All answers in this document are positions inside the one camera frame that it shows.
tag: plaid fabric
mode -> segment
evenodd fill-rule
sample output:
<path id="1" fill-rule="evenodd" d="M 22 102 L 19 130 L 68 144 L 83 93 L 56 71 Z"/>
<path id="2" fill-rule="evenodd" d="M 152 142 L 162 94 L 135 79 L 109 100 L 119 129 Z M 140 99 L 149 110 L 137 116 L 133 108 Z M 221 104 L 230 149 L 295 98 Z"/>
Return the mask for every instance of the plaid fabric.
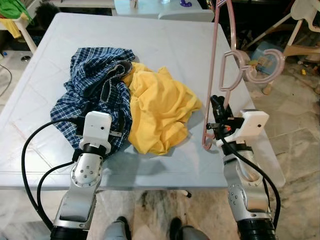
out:
<path id="1" fill-rule="evenodd" d="M 71 58 L 70 80 L 64 84 L 67 93 L 51 110 L 51 119 L 80 116 L 84 110 L 108 113 L 112 117 L 110 130 L 122 133 L 121 137 L 109 135 L 111 152 L 108 156 L 118 151 L 132 125 L 130 92 L 121 79 L 130 73 L 130 61 L 134 58 L 134 53 L 128 49 L 79 48 Z M 74 149 L 79 149 L 81 138 L 76 136 L 74 124 L 60 122 L 55 126 Z"/>

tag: yellow cloth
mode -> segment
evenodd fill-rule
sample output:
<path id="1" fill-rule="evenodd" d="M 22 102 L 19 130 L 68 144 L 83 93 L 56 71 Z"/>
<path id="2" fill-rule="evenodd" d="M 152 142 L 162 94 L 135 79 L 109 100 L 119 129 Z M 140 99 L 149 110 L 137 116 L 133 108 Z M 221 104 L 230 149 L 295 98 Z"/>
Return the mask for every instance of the yellow cloth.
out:
<path id="1" fill-rule="evenodd" d="M 187 86 L 173 80 L 167 68 L 153 72 L 135 62 L 132 67 L 122 79 L 131 94 L 128 140 L 139 153 L 166 154 L 187 137 L 185 123 L 202 103 Z"/>
<path id="2" fill-rule="evenodd" d="M 23 18 L 24 20 L 29 20 L 28 16 L 23 12 L 20 15 L 21 18 Z M 4 25 L 4 27 L 9 31 L 9 33 L 11 33 L 11 35 L 16 39 L 16 38 L 20 38 L 21 34 L 19 31 L 19 28 L 17 27 L 16 23 L 9 18 L 0 18 L 0 23 L 2 23 Z"/>

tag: tiled floor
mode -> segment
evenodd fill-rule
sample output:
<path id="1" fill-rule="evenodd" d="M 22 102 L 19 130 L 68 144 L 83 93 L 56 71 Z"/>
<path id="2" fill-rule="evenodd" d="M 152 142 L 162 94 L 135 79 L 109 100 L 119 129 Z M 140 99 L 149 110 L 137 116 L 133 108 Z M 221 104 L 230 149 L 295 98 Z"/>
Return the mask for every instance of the tiled floor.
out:
<path id="1" fill-rule="evenodd" d="M 19 58 L 17 53 L 11 60 L 0 62 L 13 75 L 0 104 L 6 103 L 26 65 L 17 61 Z M 276 233 L 280 240 L 320 239 L 320 107 L 319 96 L 313 92 L 320 78 L 303 76 L 300 68 L 287 63 L 269 96 L 261 93 L 263 86 L 247 83 L 256 107 L 270 114 L 265 130 L 287 181 L 279 189 L 282 204 Z M 0 92 L 7 79 L 5 74 L 0 69 Z M 64 191 L 42 194 L 44 209 L 51 219 L 63 194 Z M 168 226 L 175 216 L 201 229 L 212 240 L 238 239 L 225 189 L 201 189 L 192 194 L 192 198 L 186 198 L 173 190 L 102 191 L 97 194 L 88 239 L 103 239 L 107 225 L 120 215 L 128 218 L 135 240 L 168 239 Z M 49 231 L 24 191 L 1 190 L 0 196 L 0 237 L 2 234 L 8 240 L 48 239 Z"/>

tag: green cloth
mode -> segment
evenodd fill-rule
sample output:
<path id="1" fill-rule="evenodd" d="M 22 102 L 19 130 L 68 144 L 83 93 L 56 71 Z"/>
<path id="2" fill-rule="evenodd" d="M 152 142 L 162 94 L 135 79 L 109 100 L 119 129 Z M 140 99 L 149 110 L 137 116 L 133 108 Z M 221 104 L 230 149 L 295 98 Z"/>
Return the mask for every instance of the green cloth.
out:
<path id="1" fill-rule="evenodd" d="M 0 0 L 0 15 L 7 19 L 18 19 L 20 15 L 25 13 L 32 21 L 25 5 L 23 5 L 19 0 Z"/>

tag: black shoe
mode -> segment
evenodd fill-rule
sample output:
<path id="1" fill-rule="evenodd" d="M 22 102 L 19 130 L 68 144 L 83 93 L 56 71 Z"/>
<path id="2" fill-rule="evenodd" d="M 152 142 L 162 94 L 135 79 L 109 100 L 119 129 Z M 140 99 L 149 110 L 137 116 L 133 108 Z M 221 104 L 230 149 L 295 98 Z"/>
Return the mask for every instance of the black shoe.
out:
<path id="1" fill-rule="evenodd" d="M 128 220 L 124 216 L 119 216 L 116 220 L 124 223 L 126 239 L 131 240 L 131 231 L 130 231 Z"/>
<path id="2" fill-rule="evenodd" d="M 178 232 L 182 227 L 182 221 L 180 218 L 175 217 L 171 220 L 170 223 L 170 230 L 169 230 L 169 237 L 170 240 L 177 240 Z"/>

